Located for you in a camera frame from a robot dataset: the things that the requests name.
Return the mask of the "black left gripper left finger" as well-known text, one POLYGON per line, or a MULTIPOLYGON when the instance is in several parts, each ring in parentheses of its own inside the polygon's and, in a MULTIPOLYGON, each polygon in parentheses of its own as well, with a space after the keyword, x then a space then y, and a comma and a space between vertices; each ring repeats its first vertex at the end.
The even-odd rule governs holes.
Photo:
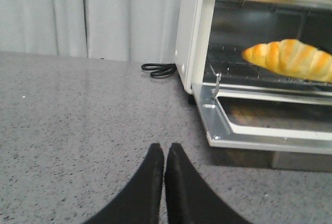
POLYGON ((153 143, 126 186, 85 223, 158 223, 163 169, 162 148, 153 143))

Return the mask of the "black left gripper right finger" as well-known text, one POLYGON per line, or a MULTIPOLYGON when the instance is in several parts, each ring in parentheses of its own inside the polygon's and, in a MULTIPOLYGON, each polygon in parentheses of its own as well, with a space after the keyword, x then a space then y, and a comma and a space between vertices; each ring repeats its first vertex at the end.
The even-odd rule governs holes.
POLYGON ((209 187, 179 143, 169 149, 164 183, 168 223, 249 223, 209 187))

